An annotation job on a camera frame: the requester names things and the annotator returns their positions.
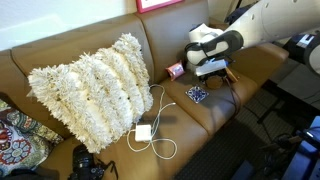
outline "red picture frame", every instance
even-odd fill
[[[145,13],[160,7],[168,6],[183,0],[137,0],[137,10],[139,13]]]

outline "white cable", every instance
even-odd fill
[[[157,130],[158,130],[159,123],[160,123],[160,114],[161,114],[161,112],[162,112],[165,108],[167,108],[168,106],[175,105],[176,103],[170,103],[170,104],[167,104],[167,105],[165,105],[164,107],[162,107],[162,100],[163,100],[163,96],[164,96],[164,93],[165,93],[164,87],[161,86],[161,85],[157,85],[157,84],[153,84],[153,85],[150,86],[150,88],[151,88],[151,87],[161,87],[161,88],[162,88],[162,94],[161,94],[161,97],[160,97],[159,111],[158,111],[158,114],[157,114],[157,116],[156,116],[156,118],[155,118],[155,120],[154,120],[154,122],[153,122],[153,125],[152,125],[151,140],[145,142],[145,143],[147,143],[147,146],[145,146],[145,147],[143,147],[143,148],[141,148],[141,149],[134,149],[134,148],[131,146],[130,140],[129,140],[130,133],[131,133],[132,131],[135,131],[135,129],[133,129],[133,130],[130,130],[130,131],[128,132],[128,134],[127,134],[127,143],[128,143],[129,148],[130,148],[132,151],[134,151],[134,152],[141,152],[141,151],[143,151],[143,150],[146,150],[146,149],[151,145],[151,146],[152,146],[152,149],[153,149],[153,152],[154,152],[158,157],[160,157],[160,158],[162,158],[162,159],[166,159],[166,160],[172,159],[172,158],[176,155],[177,149],[178,149],[178,146],[177,146],[176,142],[174,142],[172,139],[167,139],[167,138],[155,139],[155,140],[152,140],[152,139],[153,139],[154,135],[156,134],[156,132],[157,132]],[[164,157],[164,156],[161,156],[160,154],[157,153],[157,151],[156,151],[153,143],[154,143],[154,142],[158,142],[158,141],[169,141],[169,142],[171,142],[171,143],[174,145],[174,152],[173,152],[173,154],[172,154],[170,157]]]

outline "fringe pillow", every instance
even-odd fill
[[[34,69],[28,76],[38,101],[62,121],[90,153],[130,130],[153,98],[141,45],[123,34],[110,48],[68,65]]]

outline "black camera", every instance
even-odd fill
[[[83,144],[73,150],[72,167],[68,180],[100,180],[104,174],[104,169],[95,165],[93,154]]]

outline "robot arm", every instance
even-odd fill
[[[319,0],[261,0],[215,38],[201,40],[205,33],[200,33],[192,39],[198,30],[191,30],[187,58],[191,64],[202,66],[211,58],[317,28],[319,17]]]

